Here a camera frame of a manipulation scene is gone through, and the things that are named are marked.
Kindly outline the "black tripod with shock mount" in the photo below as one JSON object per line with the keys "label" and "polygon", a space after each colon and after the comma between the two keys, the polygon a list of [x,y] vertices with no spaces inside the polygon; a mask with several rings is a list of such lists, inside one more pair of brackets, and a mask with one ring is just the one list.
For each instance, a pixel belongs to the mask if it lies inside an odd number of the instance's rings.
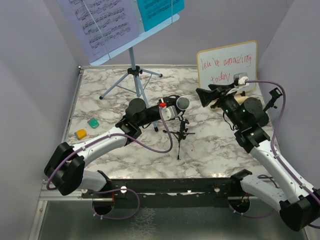
{"label": "black tripod with shock mount", "polygon": [[179,124],[179,131],[170,131],[171,134],[174,135],[174,137],[177,139],[178,142],[178,153],[177,153],[177,160],[179,161],[180,158],[180,150],[181,150],[181,141],[185,140],[188,135],[195,135],[194,132],[188,132],[188,128],[186,125],[188,125],[190,122],[183,117],[185,112],[183,112],[180,116],[178,116],[178,120],[180,121]]}

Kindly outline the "black round-base mic stand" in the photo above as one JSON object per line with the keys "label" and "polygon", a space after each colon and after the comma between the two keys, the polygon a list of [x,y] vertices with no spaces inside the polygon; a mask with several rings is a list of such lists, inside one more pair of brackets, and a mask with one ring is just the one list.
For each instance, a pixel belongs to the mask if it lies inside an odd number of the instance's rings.
{"label": "black round-base mic stand", "polygon": [[270,108],[277,109],[278,107],[275,105],[276,101],[283,96],[283,93],[279,90],[278,87],[272,89],[269,92],[271,99],[268,101],[268,103],[265,105],[263,111],[266,112]]}

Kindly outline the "lilac sheet music page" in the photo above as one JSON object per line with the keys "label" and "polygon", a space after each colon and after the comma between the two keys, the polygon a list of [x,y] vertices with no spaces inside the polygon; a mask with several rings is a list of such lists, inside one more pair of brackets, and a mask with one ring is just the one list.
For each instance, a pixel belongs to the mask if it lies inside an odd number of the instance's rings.
{"label": "lilac sheet music page", "polygon": [[90,63],[139,36],[130,0],[59,0]]}

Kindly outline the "black studio microphone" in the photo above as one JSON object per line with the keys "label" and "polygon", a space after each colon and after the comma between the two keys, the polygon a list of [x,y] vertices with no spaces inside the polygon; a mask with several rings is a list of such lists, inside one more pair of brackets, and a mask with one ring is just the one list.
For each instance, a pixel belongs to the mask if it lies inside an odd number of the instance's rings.
{"label": "black studio microphone", "polygon": [[175,106],[180,111],[185,111],[190,106],[190,101],[187,97],[179,95],[168,96],[168,101],[171,106]]}

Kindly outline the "cream toy microphone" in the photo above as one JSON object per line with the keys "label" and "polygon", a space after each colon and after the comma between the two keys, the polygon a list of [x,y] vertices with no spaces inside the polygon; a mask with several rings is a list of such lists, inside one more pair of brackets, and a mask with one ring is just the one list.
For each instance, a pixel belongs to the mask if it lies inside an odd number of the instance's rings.
{"label": "cream toy microphone", "polygon": [[[235,100],[236,100],[236,102],[239,104],[239,105],[241,105],[246,99],[248,99],[249,97],[248,96],[240,96],[240,97],[236,97],[235,98]],[[212,104],[211,106],[210,106],[210,108],[211,109],[214,109],[214,108],[216,108],[215,106],[214,106],[214,104]]]}

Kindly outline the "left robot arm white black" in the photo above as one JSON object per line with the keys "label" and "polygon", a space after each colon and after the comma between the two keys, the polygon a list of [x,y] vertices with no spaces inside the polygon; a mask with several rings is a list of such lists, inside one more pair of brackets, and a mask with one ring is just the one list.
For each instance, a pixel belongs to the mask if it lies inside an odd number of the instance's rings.
{"label": "left robot arm white black", "polygon": [[182,116],[189,105],[186,97],[178,95],[163,97],[152,107],[147,107],[141,98],[132,99],[122,119],[104,134],[74,145],[62,142],[57,146],[44,169],[48,177],[46,188],[58,190],[63,196],[87,189],[101,198],[106,197],[111,190],[109,178],[101,171],[85,168],[104,154],[137,142],[142,126],[174,120]]}

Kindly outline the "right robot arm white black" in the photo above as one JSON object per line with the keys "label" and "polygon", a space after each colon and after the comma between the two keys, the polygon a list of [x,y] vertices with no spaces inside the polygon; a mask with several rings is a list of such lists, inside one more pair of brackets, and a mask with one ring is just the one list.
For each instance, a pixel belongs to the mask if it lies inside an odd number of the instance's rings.
{"label": "right robot arm white black", "polygon": [[246,192],[258,197],[279,213],[287,227],[298,232],[320,217],[320,191],[290,165],[264,131],[269,116],[261,101],[248,97],[239,104],[232,88],[232,84],[212,84],[209,90],[197,88],[196,93],[203,107],[214,102],[215,108],[222,109],[236,130],[237,143],[264,166],[279,188],[248,172],[235,176],[229,189],[236,196]]}

